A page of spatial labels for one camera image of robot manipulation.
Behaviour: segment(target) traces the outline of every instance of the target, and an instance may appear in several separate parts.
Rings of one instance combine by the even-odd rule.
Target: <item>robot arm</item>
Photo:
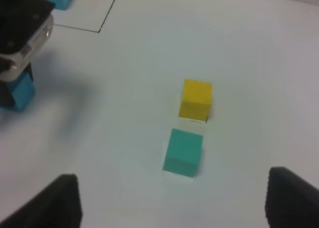
[[[34,94],[31,60],[51,36],[54,3],[0,0],[0,106],[22,111]]]

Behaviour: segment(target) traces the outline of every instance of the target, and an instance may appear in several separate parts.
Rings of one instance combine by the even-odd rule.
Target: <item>white table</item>
[[[117,0],[100,34],[56,27],[38,94],[1,112],[0,220],[76,173],[83,228],[266,228],[268,170],[319,187],[319,7],[289,0]],[[214,83],[180,121],[185,78]],[[167,179],[172,128],[204,135],[201,173]]]

